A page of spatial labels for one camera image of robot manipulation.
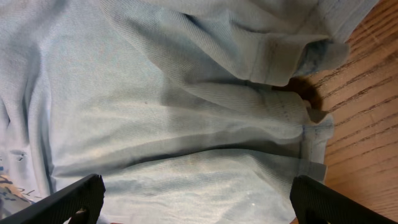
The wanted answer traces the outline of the light blue printed t-shirt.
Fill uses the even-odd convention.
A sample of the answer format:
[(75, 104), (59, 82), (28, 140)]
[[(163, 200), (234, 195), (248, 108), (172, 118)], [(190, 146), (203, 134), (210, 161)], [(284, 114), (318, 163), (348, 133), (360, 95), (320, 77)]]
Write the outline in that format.
[(374, 5), (2, 1), (1, 174), (33, 202), (99, 174), (100, 223), (289, 223), (333, 117), (282, 87)]

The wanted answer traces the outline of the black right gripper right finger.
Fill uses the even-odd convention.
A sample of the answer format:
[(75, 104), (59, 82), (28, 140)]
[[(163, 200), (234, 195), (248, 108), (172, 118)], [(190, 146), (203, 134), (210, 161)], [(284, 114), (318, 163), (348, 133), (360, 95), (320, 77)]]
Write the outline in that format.
[(290, 201), (299, 224), (395, 224), (306, 175), (294, 178)]

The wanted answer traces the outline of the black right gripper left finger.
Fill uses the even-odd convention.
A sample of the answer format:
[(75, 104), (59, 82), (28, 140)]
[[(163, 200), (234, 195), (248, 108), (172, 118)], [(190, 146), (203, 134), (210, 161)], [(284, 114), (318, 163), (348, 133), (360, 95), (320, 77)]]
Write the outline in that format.
[(29, 200), (22, 190), (1, 177), (1, 224), (96, 224), (106, 189), (102, 176), (88, 175), (38, 202)]

